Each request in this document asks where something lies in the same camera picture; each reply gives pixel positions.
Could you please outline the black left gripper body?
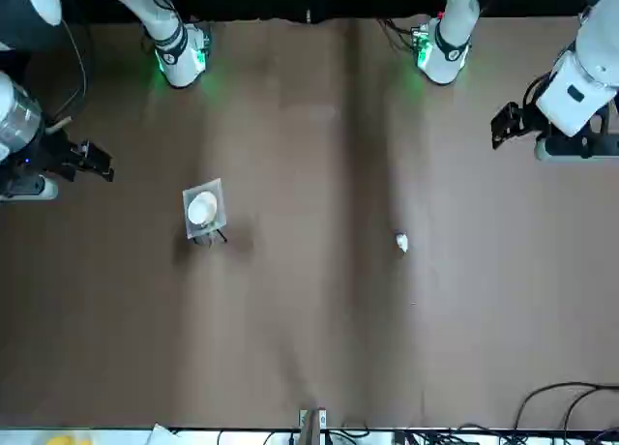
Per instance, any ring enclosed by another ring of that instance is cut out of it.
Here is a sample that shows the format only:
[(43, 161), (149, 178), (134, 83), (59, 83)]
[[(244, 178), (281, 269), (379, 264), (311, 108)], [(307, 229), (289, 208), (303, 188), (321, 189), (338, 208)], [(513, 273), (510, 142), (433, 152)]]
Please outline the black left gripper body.
[(609, 130), (612, 108), (610, 102), (598, 109), (576, 135), (568, 136), (529, 104), (523, 110), (523, 128), (526, 132), (539, 132), (536, 141), (543, 142), (546, 150), (617, 150), (618, 133)]

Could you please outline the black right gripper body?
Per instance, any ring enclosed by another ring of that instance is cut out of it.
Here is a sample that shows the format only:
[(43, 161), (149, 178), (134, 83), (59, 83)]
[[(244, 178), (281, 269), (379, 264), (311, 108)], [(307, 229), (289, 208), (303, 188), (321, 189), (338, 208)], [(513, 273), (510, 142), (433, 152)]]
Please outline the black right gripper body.
[(71, 146), (63, 130), (47, 133), (45, 126), (40, 125), (24, 148), (1, 162), (1, 177), (17, 178), (27, 173), (47, 172), (62, 178), (73, 178), (74, 169), (68, 162)]

